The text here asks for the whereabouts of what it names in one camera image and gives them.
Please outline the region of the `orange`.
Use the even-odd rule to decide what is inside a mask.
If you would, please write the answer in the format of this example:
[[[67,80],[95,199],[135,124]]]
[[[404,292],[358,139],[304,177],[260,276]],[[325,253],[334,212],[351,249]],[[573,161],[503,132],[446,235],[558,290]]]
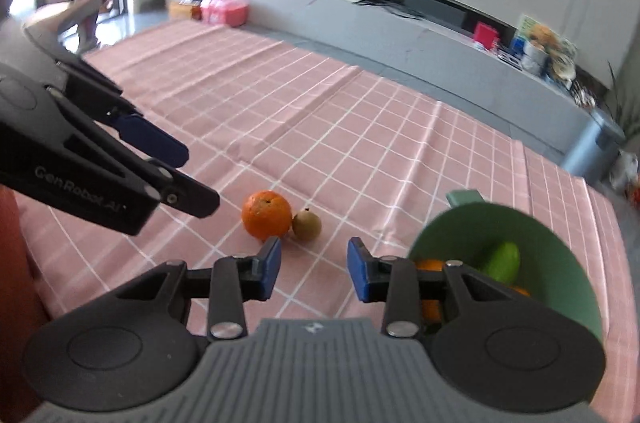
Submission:
[[[266,241],[270,237],[284,237],[291,228],[292,218],[291,204],[272,190],[250,195],[241,210],[245,230],[259,241]]]
[[[517,285],[511,285],[511,289],[515,292],[520,293],[521,295],[524,295],[526,297],[529,297],[529,299],[532,297],[532,295],[530,295],[530,293],[524,289],[524,287],[518,287]]]
[[[422,258],[416,261],[416,269],[421,271],[442,271],[445,263],[441,259]],[[421,313],[425,325],[440,325],[442,323],[442,310],[437,294],[439,290],[434,285],[429,285],[425,293],[421,294]]]

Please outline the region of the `green plastic colander bowl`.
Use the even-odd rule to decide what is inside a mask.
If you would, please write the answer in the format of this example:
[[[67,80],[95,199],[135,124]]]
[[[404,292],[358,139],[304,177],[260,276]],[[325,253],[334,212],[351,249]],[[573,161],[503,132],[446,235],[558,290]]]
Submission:
[[[602,339],[596,293],[584,267],[555,233],[534,217],[485,200],[476,190],[451,191],[447,201],[449,208],[425,225],[408,258],[463,261]]]

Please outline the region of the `brown kiwi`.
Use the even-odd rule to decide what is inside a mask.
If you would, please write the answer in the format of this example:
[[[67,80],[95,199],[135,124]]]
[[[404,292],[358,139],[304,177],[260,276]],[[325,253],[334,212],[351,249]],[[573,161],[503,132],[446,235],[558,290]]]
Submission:
[[[312,241],[318,238],[321,233],[321,218],[310,209],[300,210],[292,219],[292,230],[295,238],[299,241]]]

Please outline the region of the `green cucumber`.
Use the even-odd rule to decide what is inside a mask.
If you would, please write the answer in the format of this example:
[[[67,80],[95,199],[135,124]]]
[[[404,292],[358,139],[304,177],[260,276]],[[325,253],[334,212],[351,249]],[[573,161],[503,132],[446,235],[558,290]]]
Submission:
[[[480,271],[502,284],[514,284],[521,267],[521,252],[514,242],[506,241],[491,247],[480,263]]]

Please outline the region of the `orange cardboard box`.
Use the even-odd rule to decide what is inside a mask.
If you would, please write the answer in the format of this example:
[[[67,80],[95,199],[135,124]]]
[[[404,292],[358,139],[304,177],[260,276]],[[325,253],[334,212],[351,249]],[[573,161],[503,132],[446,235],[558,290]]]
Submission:
[[[167,4],[168,17],[171,20],[192,19],[201,20],[201,9],[198,4],[169,2]]]

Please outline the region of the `pink checkered tablecloth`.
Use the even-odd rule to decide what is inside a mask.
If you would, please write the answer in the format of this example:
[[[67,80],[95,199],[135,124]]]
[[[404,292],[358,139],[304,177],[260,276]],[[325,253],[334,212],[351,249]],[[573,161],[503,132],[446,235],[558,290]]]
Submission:
[[[450,191],[535,216],[585,270],[602,320],[608,367],[593,400],[611,422],[636,413],[638,329],[628,259],[613,206],[521,142],[439,100],[355,65],[240,29],[175,21],[91,53],[145,117],[188,146],[186,172],[219,192],[211,217],[162,206],[137,237],[19,198],[21,226],[44,305],[62,315],[163,261],[206,267],[255,251],[241,223],[254,192],[271,189],[322,223],[310,242],[285,241],[264,318],[363,317],[346,244],[405,254],[446,209]]]

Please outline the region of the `pink storage box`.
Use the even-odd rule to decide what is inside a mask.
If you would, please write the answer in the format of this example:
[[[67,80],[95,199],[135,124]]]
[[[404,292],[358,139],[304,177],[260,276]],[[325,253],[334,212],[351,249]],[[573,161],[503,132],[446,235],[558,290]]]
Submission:
[[[246,24],[248,4],[242,0],[203,0],[201,20],[206,24],[225,24],[237,28]]]

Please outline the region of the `marble tv console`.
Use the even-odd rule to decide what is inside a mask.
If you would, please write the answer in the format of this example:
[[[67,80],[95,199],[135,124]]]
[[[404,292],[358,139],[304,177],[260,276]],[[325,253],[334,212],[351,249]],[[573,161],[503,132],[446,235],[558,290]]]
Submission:
[[[346,0],[242,1],[250,8],[252,24],[416,76],[497,114],[556,150],[570,149],[591,119],[555,87],[434,22],[401,18],[381,7]]]

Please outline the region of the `grey pedal trash bin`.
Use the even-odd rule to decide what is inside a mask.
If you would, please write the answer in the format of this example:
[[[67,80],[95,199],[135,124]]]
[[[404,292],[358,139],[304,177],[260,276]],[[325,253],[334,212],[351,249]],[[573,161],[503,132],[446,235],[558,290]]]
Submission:
[[[608,113],[593,109],[585,128],[565,154],[561,168],[593,185],[614,163],[625,140],[624,131]]]

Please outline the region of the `white plastic bag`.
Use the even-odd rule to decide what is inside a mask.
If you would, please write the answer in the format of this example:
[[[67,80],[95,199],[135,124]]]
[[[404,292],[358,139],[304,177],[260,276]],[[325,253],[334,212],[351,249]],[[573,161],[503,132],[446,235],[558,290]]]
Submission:
[[[620,150],[610,172],[608,173],[608,182],[611,188],[618,192],[624,192],[631,180],[637,176],[639,169],[639,158],[637,154]]]

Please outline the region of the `red box on console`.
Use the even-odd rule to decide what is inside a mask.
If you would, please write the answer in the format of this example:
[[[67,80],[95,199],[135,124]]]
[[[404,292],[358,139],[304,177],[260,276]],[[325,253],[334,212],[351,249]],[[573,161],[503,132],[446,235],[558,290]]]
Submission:
[[[479,21],[472,35],[473,45],[478,50],[494,50],[499,42],[499,32],[489,24]]]

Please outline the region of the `teddy bear plush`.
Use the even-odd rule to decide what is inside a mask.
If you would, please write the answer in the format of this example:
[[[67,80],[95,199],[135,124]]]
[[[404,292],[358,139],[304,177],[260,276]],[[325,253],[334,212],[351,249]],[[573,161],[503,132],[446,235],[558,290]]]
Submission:
[[[529,29],[528,40],[534,46],[551,54],[560,49],[560,43],[556,34],[544,24],[534,24]]]

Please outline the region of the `green floor plant right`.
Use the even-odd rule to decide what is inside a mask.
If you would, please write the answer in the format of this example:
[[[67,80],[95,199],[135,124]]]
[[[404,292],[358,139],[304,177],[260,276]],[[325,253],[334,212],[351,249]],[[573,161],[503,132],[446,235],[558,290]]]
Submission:
[[[606,109],[612,120],[624,132],[626,139],[633,139],[639,135],[639,98],[622,91],[611,62],[608,62],[608,70],[612,78],[612,88],[611,100],[606,103]]]

